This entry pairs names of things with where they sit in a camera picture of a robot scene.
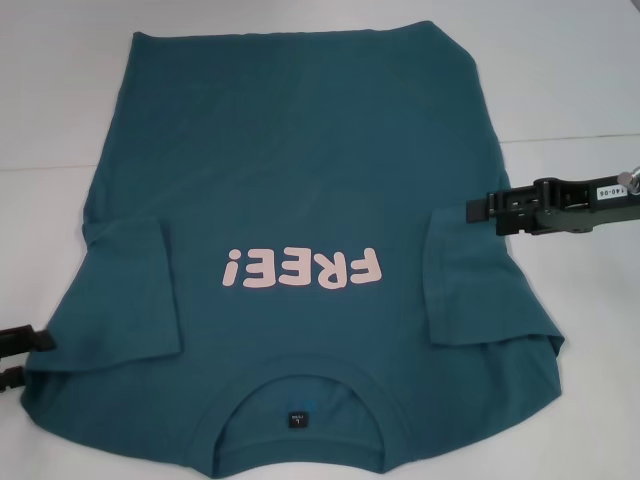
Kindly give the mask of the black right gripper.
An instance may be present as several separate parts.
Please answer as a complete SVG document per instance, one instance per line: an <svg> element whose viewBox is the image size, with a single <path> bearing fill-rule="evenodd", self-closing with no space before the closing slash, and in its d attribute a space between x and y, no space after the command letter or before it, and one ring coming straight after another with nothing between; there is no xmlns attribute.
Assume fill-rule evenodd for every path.
<svg viewBox="0 0 640 480"><path fill-rule="evenodd" d="M491 219L498 236L589 233L600 225L638 220L639 178L626 172L584 181L543 178L466 203L467 223Z"/></svg>

